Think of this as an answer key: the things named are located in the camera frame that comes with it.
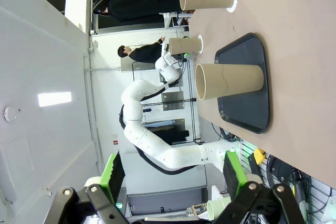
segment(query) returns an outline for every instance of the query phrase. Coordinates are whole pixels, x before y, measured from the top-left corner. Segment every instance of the floor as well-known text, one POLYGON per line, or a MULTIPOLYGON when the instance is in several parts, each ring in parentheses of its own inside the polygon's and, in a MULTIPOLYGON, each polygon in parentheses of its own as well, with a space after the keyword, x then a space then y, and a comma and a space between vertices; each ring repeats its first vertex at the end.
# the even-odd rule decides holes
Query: floor
MULTIPOLYGON (((201 140, 205 143, 210 143, 214 141, 218 141, 219 136, 216 134, 214 129, 212 128, 211 122, 205 120, 201 117, 199 119, 199 132, 201 136, 201 140)), ((219 127, 214 125, 215 130, 219 133, 219 127)), ((238 144, 232 144, 227 141, 227 149, 232 149, 233 147, 236 148, 238 144)), ((217 186, 219 191, 225 189, 225 180, 223 172, 218 170, 213 164, 206 164, 205 165, 205 173, 206 173, 206 180, 207 180, 207 190, 208 190, 208 198, 211 199, 211 187, 213 185, 217 186)))

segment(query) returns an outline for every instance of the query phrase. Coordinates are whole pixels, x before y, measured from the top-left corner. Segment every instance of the white cup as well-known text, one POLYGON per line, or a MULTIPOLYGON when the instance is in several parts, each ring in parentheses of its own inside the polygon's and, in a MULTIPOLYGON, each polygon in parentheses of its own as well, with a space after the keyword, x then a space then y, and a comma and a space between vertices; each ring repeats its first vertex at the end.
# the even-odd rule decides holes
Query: white cup
POLYGON ((209 220, 217 219, 230 202, 230 197, 217 200, 209 200, 206 207, 209 215, 209 220))

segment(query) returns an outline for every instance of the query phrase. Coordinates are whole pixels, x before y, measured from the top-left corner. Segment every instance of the black jacket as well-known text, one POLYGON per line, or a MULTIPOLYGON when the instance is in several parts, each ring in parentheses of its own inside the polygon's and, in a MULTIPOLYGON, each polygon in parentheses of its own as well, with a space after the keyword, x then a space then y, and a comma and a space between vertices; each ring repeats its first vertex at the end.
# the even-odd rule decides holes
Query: black jacket
POLYGON ((94 5, 93 12, 102 6, 107 6, 109 14, 120 22, 182 11, 180 0, 100 0, 94 5))
POLYGON ((143 63, 155 63, 161 57, 161 40, 133 50, 129 57, 143 63))

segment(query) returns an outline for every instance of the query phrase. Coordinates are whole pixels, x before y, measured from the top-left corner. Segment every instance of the dark hair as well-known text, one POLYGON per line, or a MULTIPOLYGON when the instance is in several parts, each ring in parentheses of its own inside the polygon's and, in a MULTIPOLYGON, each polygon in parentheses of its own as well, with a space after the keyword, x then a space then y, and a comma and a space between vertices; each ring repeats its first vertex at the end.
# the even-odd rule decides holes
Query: dark hair
POLYGON ((127 56, 127 54, 124 53, 124 50, 125 50, 125 46, 120 46, 118 48, 118 55, 121 57, 121 58, 124 58, 127 56))

